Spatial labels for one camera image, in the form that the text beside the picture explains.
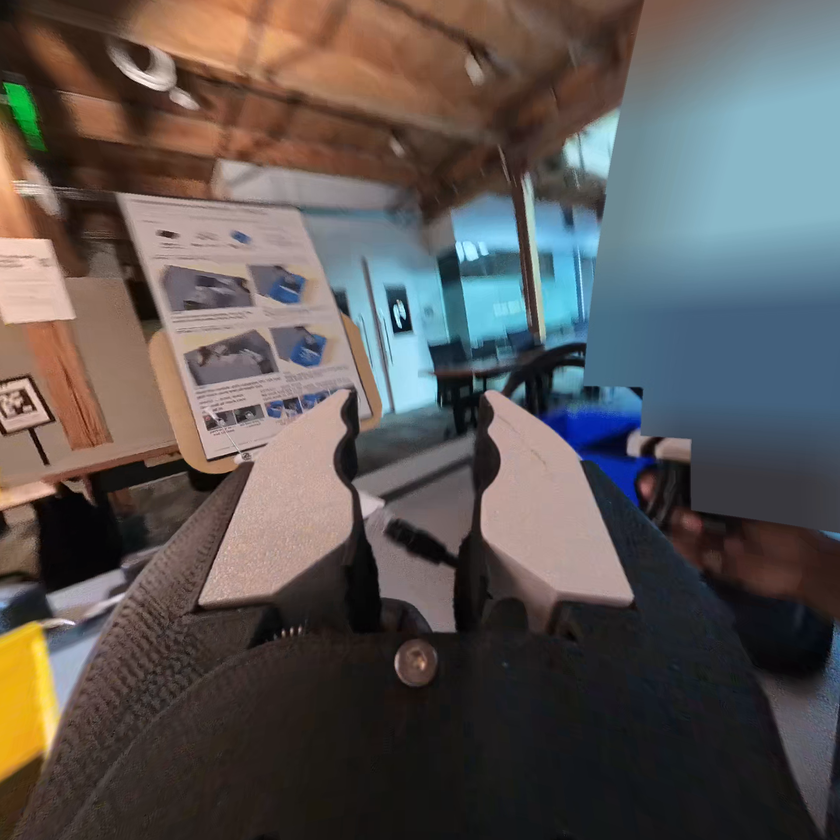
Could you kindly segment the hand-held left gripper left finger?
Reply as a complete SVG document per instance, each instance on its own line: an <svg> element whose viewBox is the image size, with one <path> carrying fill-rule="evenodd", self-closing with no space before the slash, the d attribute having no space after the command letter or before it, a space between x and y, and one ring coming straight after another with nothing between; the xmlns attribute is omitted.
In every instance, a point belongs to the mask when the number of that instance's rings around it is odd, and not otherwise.
<svg viewBox="0 0 840 840"><path fill-rule="evenodd" d="M261 451L201 609L265 607L279 634L382 630L379 576L353 485L359 430L357 394L340 389Z"/></svg>

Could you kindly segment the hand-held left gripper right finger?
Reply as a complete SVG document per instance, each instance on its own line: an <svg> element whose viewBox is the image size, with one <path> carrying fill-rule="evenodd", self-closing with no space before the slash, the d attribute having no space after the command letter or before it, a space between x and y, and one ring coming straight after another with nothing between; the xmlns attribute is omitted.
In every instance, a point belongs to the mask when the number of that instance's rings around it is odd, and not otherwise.
<svg viewBox="0 0 840 840"><path fill-rule="evenodd" d="M548 425L495 391L479 399L472 519L458 552L457 631L499 607L555 634L568 606L624 609L634 593L581 458Z"/></svg>

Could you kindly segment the person's right hand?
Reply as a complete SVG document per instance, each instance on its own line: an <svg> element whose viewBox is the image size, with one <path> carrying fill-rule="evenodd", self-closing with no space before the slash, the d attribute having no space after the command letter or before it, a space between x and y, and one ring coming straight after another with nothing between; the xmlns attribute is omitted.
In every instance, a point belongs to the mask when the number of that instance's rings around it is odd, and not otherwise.
<svg viewBox="0 0 840 840"><path fill-rule="evenodd" d="M665 533L684 560L712 579L838 621L838 533L743 519L719 535L709 519L687 508L673 510Z"/></svg>

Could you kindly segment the blue plastic bin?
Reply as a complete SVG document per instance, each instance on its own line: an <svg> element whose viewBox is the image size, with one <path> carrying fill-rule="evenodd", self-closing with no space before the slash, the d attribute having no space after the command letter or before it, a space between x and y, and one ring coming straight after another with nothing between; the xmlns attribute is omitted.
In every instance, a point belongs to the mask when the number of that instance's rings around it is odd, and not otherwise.
<svg viewBox="0 0 840 840"><path fill-rule="evenodd" d="M655 459L641 437L641 388L619 388L617 402L557 402L536 416L559 435L584 461L598 466L627 498L640 508L645 496L638 483L655 473Z"/></svg>

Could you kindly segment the dark wooden chair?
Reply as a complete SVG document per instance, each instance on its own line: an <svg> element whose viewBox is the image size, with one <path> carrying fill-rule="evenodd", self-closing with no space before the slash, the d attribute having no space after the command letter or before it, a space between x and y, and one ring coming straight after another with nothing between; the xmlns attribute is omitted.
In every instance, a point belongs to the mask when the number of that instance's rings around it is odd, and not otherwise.
<svg viewBox="0 0 840 840"><path fill-rule="evenodd" d="M501 393L511 400L515 391L523 386L525 410L531 415L540 416L547 410L553 373L567 367L584 368L585 353L585 341L563 343L550 349L537 349L515 364Z"/></svg>

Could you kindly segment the dark wooden table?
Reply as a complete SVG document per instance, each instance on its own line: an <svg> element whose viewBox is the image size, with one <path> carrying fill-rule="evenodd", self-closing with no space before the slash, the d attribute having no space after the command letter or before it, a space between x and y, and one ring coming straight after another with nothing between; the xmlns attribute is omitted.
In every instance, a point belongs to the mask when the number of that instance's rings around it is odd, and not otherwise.
<svg viewBox="0 0 840 840"><path fill-rule="evenodd" d="M477 425L480 396L487 390L488 381L503 374L509 375L515 364L522 357L528 357L531 352L506 361L461 362L423 371L425 375L433 376L437 380L439 393L447 397L444 402L452 410L455 435L465 434L469 423Z"/></svg>

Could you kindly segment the instruction poster board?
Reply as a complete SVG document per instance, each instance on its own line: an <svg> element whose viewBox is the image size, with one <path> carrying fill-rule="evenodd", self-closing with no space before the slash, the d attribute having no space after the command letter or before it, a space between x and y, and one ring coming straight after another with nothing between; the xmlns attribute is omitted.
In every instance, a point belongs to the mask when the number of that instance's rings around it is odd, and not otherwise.
<svg viewBox="0 0 840 840"><path fill-rule="evenodd" d="M208 475L352 389L366 431L382 398L296 206L116 193L161 330L150 357L181 457Z"/></svg>

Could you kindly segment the black and white marker tag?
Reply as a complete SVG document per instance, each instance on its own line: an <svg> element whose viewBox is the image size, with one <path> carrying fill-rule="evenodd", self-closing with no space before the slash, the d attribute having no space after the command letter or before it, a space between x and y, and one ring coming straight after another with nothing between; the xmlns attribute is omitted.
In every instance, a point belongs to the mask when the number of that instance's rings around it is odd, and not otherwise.
<svg viewBox="0 0 840 840"><path fill-rule="evenodd" d="M32 374L1 380L1 435L26 433L45 467L51 466L38 429L54 424L56 416L39 390Z"/></svg>

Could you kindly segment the yellow plastic bin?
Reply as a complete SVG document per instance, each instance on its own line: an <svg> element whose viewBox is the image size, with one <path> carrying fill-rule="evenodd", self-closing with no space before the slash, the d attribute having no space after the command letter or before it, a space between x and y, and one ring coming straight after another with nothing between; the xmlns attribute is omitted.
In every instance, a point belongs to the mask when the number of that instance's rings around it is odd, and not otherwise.
<svg viewBox="0 0 840 840"><path fill-rule="evenodd" d="M50 751L60 714L44 628L1 636L1 781Z"/></svg>

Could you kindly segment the white paper note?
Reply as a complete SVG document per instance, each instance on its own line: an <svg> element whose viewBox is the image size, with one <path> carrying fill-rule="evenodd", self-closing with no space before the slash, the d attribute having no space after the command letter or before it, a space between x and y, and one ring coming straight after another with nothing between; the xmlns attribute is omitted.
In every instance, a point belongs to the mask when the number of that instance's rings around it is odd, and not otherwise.
<svg viewBox="0 0 840 840"><path fill-rule="evenodd" d="M71 321L76 317L52 242L2 238L2 323Z"/></svg>

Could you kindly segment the green sign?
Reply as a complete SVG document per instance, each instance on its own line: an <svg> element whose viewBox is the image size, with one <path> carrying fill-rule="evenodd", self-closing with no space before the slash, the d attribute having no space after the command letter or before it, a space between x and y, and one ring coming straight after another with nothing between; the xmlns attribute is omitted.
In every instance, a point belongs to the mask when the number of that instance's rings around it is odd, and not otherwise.
<svg viewBox="0 0 840 840"><path fill-rule="evenodd" d="M2 75L2 92L12 117L28 147L47 153L38 104L26 79L13 73Z"/></svg>

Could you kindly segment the dark framed wall picture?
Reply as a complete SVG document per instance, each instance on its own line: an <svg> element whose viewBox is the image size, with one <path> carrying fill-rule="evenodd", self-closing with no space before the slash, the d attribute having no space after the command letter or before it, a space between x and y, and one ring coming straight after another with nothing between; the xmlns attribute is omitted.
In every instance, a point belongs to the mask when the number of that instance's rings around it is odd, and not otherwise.
<svg viewBox="0 0 840 840"><path fill-rule="evenodd" d="M392 335L409 335L414 333L413 318L410 301L405 286L384 287L386 303L386 320Z"/></svg>

